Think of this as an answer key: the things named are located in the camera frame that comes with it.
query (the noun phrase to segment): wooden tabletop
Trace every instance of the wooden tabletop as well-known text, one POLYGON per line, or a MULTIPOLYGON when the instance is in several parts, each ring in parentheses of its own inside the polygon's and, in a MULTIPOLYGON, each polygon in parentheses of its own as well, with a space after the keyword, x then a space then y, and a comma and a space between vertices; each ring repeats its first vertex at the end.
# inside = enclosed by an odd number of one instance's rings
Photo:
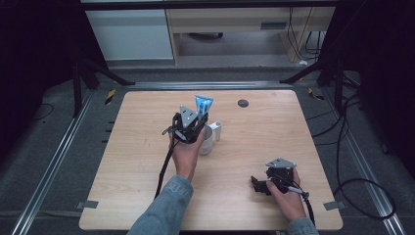
MULTIPOLYGON (((256 193, 251 175, 266 178, 265 163, 279 157, 296 163, 301 188, 309 192, 316 226, 343 226, 297 95, 290 90, 139 91, 125 95, 107 149, 79 221, 82 229, 128 230, 153 201, 180 105, 196 110, 195 95, 214 99, 208 123, 222 121, 219 142, 199 156, 195 189, 182 230, 284 230, 287 221, 273 199, 256 193), (246 108, 238 101, 249 102, 246 108)), ((164 183, 174 175, 170 162, 164 183)))

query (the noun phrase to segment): blue sleeve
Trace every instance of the blue sleeve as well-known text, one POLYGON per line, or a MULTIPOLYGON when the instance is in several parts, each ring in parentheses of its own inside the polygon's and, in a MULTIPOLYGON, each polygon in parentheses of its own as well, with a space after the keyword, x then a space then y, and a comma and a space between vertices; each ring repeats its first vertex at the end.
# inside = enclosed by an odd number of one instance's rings
POLYGON ((318 231, 308 217, 294 219, 288 225, 290 235, 318 235, 318 231))
POLYGON ((179 234, 183 215, 192 195, 193 187, 190 182, 180 175, 174 175, 135 221, 128 235, 179 234))

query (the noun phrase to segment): hand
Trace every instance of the hand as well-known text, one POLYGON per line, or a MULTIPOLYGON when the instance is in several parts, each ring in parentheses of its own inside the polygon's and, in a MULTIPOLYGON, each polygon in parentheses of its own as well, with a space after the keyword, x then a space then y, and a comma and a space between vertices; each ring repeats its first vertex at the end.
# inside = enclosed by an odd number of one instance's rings
MULTIPOLYGON (((300 185, 299 173, 295 168, 293 169, 293 174, 294 181, 300 185)), ((286 194, 283 194, 271 181, 266 181, 266 186, 268 186, 269 191, 271 191, 271 194, 274 197, 278 208, 280 208, 281 213, 289 221, 305 217, 305 210, 302 205, 300 194, 293 191, 288 191, 286 194)))
POLYGON ((192 182, 198 162, 199 149, 204 142, 205 129, 199 133, 198 140, 193 144, 185 144, 174 139, 176 146, 173 150, 173 160, 176 165, 176 173, 192 182))

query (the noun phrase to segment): person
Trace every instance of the person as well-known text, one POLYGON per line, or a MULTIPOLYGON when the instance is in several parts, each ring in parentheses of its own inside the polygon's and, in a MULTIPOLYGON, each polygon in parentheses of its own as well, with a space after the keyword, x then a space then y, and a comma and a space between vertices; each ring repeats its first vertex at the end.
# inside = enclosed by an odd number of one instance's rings
MULTIPOLYGON (((134 222, 127 235, 135 234, 179 234, 181 221, 193 195, 191 185, 198 162, 199 149, 204 141, 203 129, 193 144, 178 142, 172 158, 176 175, 164 185, 160 194, 147 210, 134 222)), ((294 170, 294 180, 300 185, 300 178, 294 170)), ((306 217, 300 195, 295 192, 281 193, 271 182, 267 182, 277 206, 290 221, 287 232, 292 235, 318 234, 311 220, 306 217)))

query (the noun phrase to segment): metal rail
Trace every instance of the metal rail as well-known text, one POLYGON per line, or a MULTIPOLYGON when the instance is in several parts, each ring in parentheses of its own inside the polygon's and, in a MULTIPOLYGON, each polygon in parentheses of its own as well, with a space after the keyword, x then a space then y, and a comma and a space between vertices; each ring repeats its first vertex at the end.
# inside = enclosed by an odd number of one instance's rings
MULTIPOLYGON (((328 88, 323 88, 323 93, 325 97, 333 97, 328 91, 328 88)), ((335 105, 331 99, 328 99, 329 105, 334 110, 335 105)), ((336 118, 339 118, 339 114, 334 112, 336 118)), ((354 162, 356 163, 357 169, 359 170, 360 175, 365 179, 369 179, 376 183, 379 183, 379 180, 372 170, 370 165, 366 162, 366 159, 361 152, 359 145, 357 144, 353 134, 349 131, 346 135, 346 144, 350 150, 351 156, 353 157, 354 162)), ((374 187, 372 184, 367 185, 367 190, 372 197, 372 200, 381 216, 386 216, 392 211, 392 205, 387 197, 387 195, 378 187, 374 187)), ((391 235, 405 235, 406 232, 400 223, 397 215, 393 215, 391 218, 383 220, 387 230, 391 235)))
POLYGON ((55 152, 54 157, 46 168, 45 173, 42 176, 39 184, 37 185, 36 190, 30 198, 30 201, 25 206, 22 214, 20 215, 18 221, 13 228, 12 235, 24 235, 28 232, 31 223, 34 221, 43 200, 46 197, 46 194, 49 191, 50 186, 52 185, 53 180, 55 179, 56 174, 62 164, 62 161, 65 158, 65 155, 70 147, 70 144, 73 140, 74 135, 76 134, 77 129, 79 128, 80 123, 82 122, 86 111, 88 110, 90 100, 94 91, 88 90, 84 98, 84 106, 80 114, 75 117, 65 133, 57 151, 55 152))

